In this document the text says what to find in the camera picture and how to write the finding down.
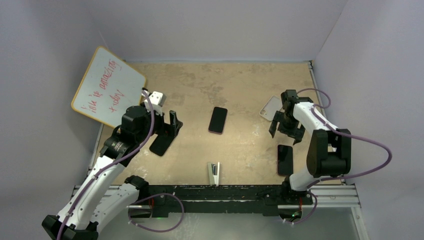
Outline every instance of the smartphone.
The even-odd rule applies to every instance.
[[[280,176],[293,174],[293,147],[278,145],[277,173]]]
[[[209,123],[209,132],[222,134],[224,131],[225,120],[227,118],[228,110],[222,107],[214,107],[212,117]]]

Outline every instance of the gray wall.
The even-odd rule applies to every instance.
[[[71,100],[103,42],[79,1],[0,1],[0,33],[0,238],[47,239],[99,130]]]
[[[371,239],[423,239],[424,1],[349,0],[314,66],[329,119],[393,151],[383,170],[355,179]],[[352,171],[384,150],[353,141]]]
[[[130,61],[308,61],[347,0],[85,0]]]

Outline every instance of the floor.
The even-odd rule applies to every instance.
[[[221,185],[280,184],[277,145],[293,139],[259,115],[271,96],[286,89],[313,88],[307,63],[133,63],[147,78],[146,88],[166,95],[165,121],[174,110],[183,122],[164,156],[149,151],[153,136],[113,184],[138,175],[151,185],[207,185],[207,162],[221,162]],[[318,102],[313,91],[301,93]],[[214,107],[228,109],[223,134],[208,131]],[[103,128],[99,150],[112,129]],[[293,146],[294,172],[306,164],[310,135]]]

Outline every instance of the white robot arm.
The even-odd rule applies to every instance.
[[[162,106],[166,96],[163,93],[154,91],[147,94],[151,107],[145,100],[141,105],[131,106],[126,110],[122,116],[122,124],[104,142],[100,156],[78,192],[57,215],[45,217],[41,225],[51,239],[58,239],[61,227],[62,240],[97,239],[105,225],[122,209],[149,196],[149,183],[133,175],[101,202],[109,186],[134,157],[129,153],[146,139],[150,128],[153,128],[153,134],[157,134],[150,150],[162,156],[183,126],[174,111],[169,112],[170,124],[165,123]]]
[[[284,112],[275,113],[269,132],[274,137],[276,130],[294,138],[299,143],[305,130],[311,135],[306,158],[306,166],[291,174],[285,182],[290,190],[303,192],[308,186],[323,177],[336,177],[347,174],[351,168],[351,139],[333,133],[328,126],[338,132],[350,134],[347,129],[339,129],[318,111],[309,97],[299,97],[295,90],[286,90],[281,94]],[[321,122],[312,111],[325,123]]]

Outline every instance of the purple cable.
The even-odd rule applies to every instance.
[[[141,93],[145,96],[148,106],[150,107],[150,109],[153,109],[153,105],[152,102],[149,99],[149,95],[147,94],[147,92],[145,92],[144,90],[141,91]],[[149,138],[152,136],[153,134],[153,128],[154,128],[154,124],[155,124],[155,114],[153,113],[153,111],[151,111],[150,114],[150,118],[151,118],[151,124],[150,124],[150,130],[148,131],[148,134],[146,136],[146,138],[144,139],[144,141],[136,148],[134,149],[132,152],[128,153],[127,155],[123,156],[122,158],[106,165],[105,167],[101,168],[94,176],[95,178],[90,179],[90,181],[88,181],[88,183],[84,186],[84,188],[82,188],[81,192],[78,194],[78,196],[76,196],[75,200],[73,201],[72,205],[69,208],[69,211],[67,212],[68,215],[65,216],[65,218],[63,219],[62,224],[60,225],[59,228],[59,232],[57,233],[57,240],[61,240],[62,237],[62,232],[65,228],[65,225],[69,219],[69,216],[72,214],[72,212],[74,211],[75,207],[77,206],[77,204],[80,202],[81,198],[83,197],[84,193],[87,191],[87,189],[91,186],[91,184],[93,184],[93,182],[104,172],[106,171],[108,168],[112,167],[113,165],[119,164],[120,162],[126,160],[127,158],[135,155],[136,153],[138,153],[140,151],[140,149],[147,143],[147,141],[149,140]]]
[[[181,224],[181,222],[183,221],[183,217],[184,217],[184,206],[183,206],[183,202],[181,202],[181,200],[178,197],[174,196],[173,194],[170,194],[170,193],[159,193],[159,194],[151,195],[149,197],[146,197],[146,198],[143,198],[141,200],[138,200],[138,201],[134,202],[133,204],[142,203],[142,202],[144,202],[146,200],[149,200],[149,199],[152,199],[152,198],[155,198],[155,197],[159,197],[161,195],[167,195],[167,196],[173,197],[174,199],[176,199],[178,201],[179,205],[181,206],[181,217],[180,217],[179,221],[177,222],[177,224],[175,226],[173,226],[173,227],[171,227],[169,229],[166,229],[166,230],[156,230],[156,229],[148,228],[146,226],[142,226],[142,225],[140,225],[140,224],[138,224],[138,223],[136,223],[136,222],[133,221],[133,219],[131,218],[131,215],[130,215],[130,210],[128,210],[128,219],[129,219],[129,222],[132,223],[136,227],[139,227],[139,228],[142,228],[144,230],[148,230],[148,231],[151,231],[151,232],[154,232],[154,233],[166,233],[166,232],[169,232],[169,231],[172,231],[172,230],[176,229]]]
[[[377,145],[377,146],[379,146],[379,147],[381,147],[381,148],[383,148],[384,150],[386,150],[387,151],[387,154],[388,154],[388,157],[387,157],[387,160],[383,163],[383,164],[381,164],[381,165],[379,165],[379,166],[377,166],[377,167],[374,167],[374,168],[372,168],[372,169],[370,169],[370,170],[368,170],[368,171],[364,171],[364,172],[361,172],[361,173],[357,173],[357,174],[352,174],[352,175],[349,175],[349,176],[339,176],[339,177],[324,177],[324,178],[321,178],[321,179],[318,179],[318,180],[315,180],[315,181],[313,181],[311,184],[309,184],[308,186],[307,186],[307,188],[308,189],[310,189],[312,186],[314,186],[315,184],[317,184],[317,183],[319,183],[319,182],[323,182],[323,181],[328,181],[328,180],[342,180],[342,179],[352,179],[352,178],[357,178],[357,177],[361,177],[361,176],[364,176],[364,175],[367,175],[367,174],[371,174],[371,173],[374,173],[375,171],[378,171],[378,170],[380,170],[380,169],[382,169],[382,168],[384,168],[385,166],[387,166],[389,163],[390,163],[390,161],[392,161],[392,157],[393,157],[393,155],[392,155],[392,151],[390,150],[390,148],[388,147],[388,146],[386,146],[386,145],[384,145],[384,144],[382,144],[382,143],[380,143],[380,142],[378,142],[378,141],[375,141],[375,140],[372,140],[372,139],[369,139],[369,138],[366,138],[366,137],[362,137],[362,136],[356,136],[356,135],[352,135],[352,134],[347,134],[347,133],[343,133],[343,132],[339,132],[339,131],[337,131],[336,129],[334,129],[332,126],[330,126],[322,117],[320,117],[316,112],[315,112],[315,107],[319,107],[319,108],[321,108],[321,109],[327,109],[328,107],[330,107],[331,106],[331,98],[330,98],[330,96],[327,94],[327,93],[325,93],[324,91],[322,91],[322,90],[319,90],[319,89],[316,89],[316,88],[305,88],[305,89],[302,89],[302,90],[300,90],[300,91],[298,91],[297,93],[301,93],[301,92],[303,92],[303,91],[307,91],[307,90],[314,90],[314,91],[316,91],[316,92],[320,92],[320,93],[322,93],[322,94],[324,94],[326,97],[327,97],[327,99],[328,99],[328,105],[327,106],[322,106],[322,105],[319,105],[319,104],[314,104],[314,105],[312,105],[312,108],[310,109],[311,110],[311,112],[312,112],[312,114],[317,118],[317,119],[319,119],[320,121],[321,121],[321,123],[323,123],[327,128],[329,128],[333,133],[335,133],[335,134],[337,134],[337,135],[340,135],[340,136],[342,136],[342,137],[347,137],[347,138],[351,138],[351,139],[356,139],[356,140],[361,140],[361,141],[364,141],[364,142],[367,142],[367,143],[370,143],[370,144],[374,144],[374,145]],[[305,217],[305,218],[303,218],[303,219],[301,219],[300,221],[297,221],[297,222],[293,222],[292,224],[299,224],[299,223],[302,223],[302,222],[304,222],[305,220],[307,220],[311,215],[312,215],[312,213],[315,211],[315,209],[317,208],[317,204],[318,204],[318,200],[317,200],[317,196],[315,196],[312,192],[310,192],[309,191],[309,193],[315,198],[315,205],[313,206],[313,209],[312,209],[312,211]]]

